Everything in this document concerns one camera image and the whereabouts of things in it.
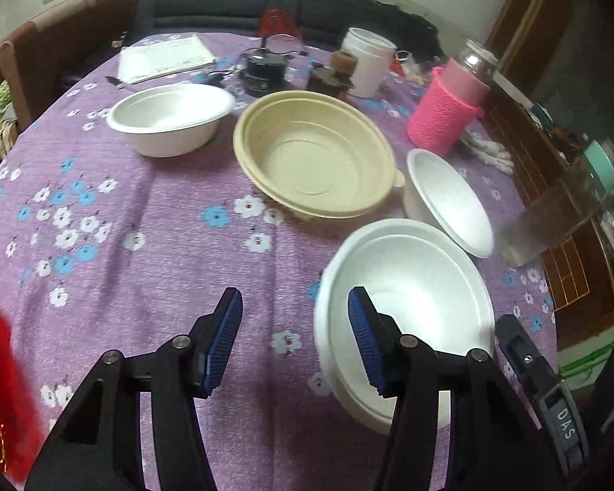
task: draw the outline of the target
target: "bowl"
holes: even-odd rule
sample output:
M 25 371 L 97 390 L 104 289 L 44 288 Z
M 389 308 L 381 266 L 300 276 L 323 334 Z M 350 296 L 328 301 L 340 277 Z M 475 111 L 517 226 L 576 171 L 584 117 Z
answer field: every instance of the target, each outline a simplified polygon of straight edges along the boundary
M 206 144 L 234 107 L 222 88 L 178 83 L 143 90 L 115 104 L 109 127 L 125 133 L 142 155 L 174 157 Z
M 348 293 L 365 286 L 381 313 L 434 350 L 492 353 L 494 312 L 470 258 L 446 234 L 410 219 L 388 219 L 351 234 L 326 267 L 316 307 L 314 341 L 334 396 L 358 421 L 387 434 L 395 399 L 368 383 L 348 320 Z M 438 426 L 450 422 L 450 393 L 439 392 Z
M 403 191 L 407 217 L 441 229 L 474 257 L 489 257 L 494 250 L 489 217 L 455 168 L 434 153 L 413 149 L 407 153 L 407 169 Z
M 308 216 L 360 216 L 404 183 L 375 124 L 316 92 L 276 92 L 255 101 L 234 129 L 234 154 L 267 196 Z

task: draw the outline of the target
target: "white bowl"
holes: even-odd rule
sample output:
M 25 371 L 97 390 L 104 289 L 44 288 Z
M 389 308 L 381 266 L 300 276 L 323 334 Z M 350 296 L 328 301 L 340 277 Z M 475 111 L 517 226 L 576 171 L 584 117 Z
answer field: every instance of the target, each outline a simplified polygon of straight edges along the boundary
M 149 157 L 174 157 L 206 144 L 234 107 L 222 88 L 178 83 L 150 88 L 115 104 L 106 122 Z
M 440 230 L 409 219 L 388 219 L 351 234 L 328 264 L 314 308 L 314 341 L 321 370 L 342 406 L 362 424 L 387 434 L 395 399 L 368 383 L 348 319 L 348 293 L 365 286 L 381 313 L 403 333 L 433 349 L 492 353 L 494 312 L 473 262 Z M 439 393 L 438 426 L 450 422 L 450 393 Z
M 412 149 L 407 169 L 403 191 L 407 217 L 441 229 L 474 257 L 489 257 L 494 250 L 489 217 L 455 168 L 434 153 Z

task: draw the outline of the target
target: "mint green lid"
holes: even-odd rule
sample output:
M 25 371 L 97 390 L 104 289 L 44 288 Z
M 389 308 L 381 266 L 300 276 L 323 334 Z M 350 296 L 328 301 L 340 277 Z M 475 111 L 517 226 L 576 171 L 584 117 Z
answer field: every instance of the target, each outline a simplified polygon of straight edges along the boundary
M 585 149 L 584 156 L 596 172 L 598 180 L 609 195 L 614 195 L 614 164 L 603 147 L 594 140 Z

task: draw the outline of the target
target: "tablecloth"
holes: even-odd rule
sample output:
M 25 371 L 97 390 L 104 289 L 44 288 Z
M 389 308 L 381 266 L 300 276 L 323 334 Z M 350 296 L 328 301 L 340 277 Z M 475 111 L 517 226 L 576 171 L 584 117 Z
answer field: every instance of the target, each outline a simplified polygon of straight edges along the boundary
M 153 36 L 142 44 L 175 35 Z M 200 34 L 229 68 L 259 39 Z M 304 85 L 313 60 L 296 57 L 288 81 Z M 197 401 L 205 447 L 220 490 L 370 489 L 385 438 L 357 423 L 319 370 L 312 310 L 320 273 L 358 227 L 404 216 L 400 193 L 345 221 L 301 221 L 265 197 L 233 154 L 237 116 L 253 101 L 236 76 L 232 115 L 196 152 L 147 158 L 105 117 L 126 95 L 109 85 L 117 57 L 89 74 L 19 138 L 0 167 L 0 310 L 12 347 L 36 392 L 42 426 L 53 426 L 106 349 L 155 350 L 213 310 L 226 286 L 244 297 L 244 317 L 223 383 Z M 200 81 L 213 68 L 137 85 Z M 412 148 L 410 112 L 424 89 L 387 75 L 375 99 L 351 103 L 393 146 L 399 168 Z M 472 129 L 483 133 L 480 123 Z M 493 227 L 522 210 L 511 179 L 463 149 L 449 162 L 475 190 Z M 555 365 L 555 317 L 538 264 L 509 269 L 497 253 L 477 260 L 496 317 L 515 314 Z M 502 356 L 499 366 L 515 377 Z M 158 489 L 149 399 L 142 402 L 147 486 Z M 448 430 L 439 433 L 431 486 L 445 482 Z

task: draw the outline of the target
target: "clear plastic bottle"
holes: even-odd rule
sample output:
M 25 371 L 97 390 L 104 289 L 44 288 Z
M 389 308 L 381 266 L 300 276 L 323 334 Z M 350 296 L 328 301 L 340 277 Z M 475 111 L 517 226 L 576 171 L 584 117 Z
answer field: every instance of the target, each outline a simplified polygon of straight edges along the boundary
M 496 245 L 508 266 L 519 268 L 561 245 L 598 212 L 614 194 L 613 156 L 609 142 L 605 149 L 591 142 L 553 187 L 498 231 Z

